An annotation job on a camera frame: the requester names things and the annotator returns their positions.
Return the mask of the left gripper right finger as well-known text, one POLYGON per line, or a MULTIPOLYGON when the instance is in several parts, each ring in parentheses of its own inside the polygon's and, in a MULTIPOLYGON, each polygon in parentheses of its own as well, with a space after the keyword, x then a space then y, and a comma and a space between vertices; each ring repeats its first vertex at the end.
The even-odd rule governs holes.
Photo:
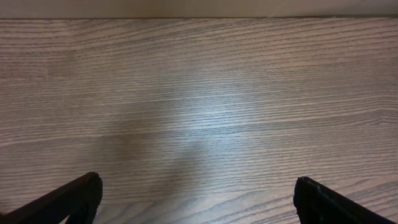
POLYGON ((309 177, 299 177, 293 203, 301 224, 395 224, 309 177))

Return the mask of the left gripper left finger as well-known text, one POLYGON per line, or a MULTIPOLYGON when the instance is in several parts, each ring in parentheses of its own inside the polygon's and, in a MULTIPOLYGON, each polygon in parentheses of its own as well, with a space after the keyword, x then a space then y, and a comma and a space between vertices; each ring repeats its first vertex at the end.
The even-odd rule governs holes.
POLYGON ((103 196, 99 174, 89 172, 1 217, 3 224, 92 224, 103 196))

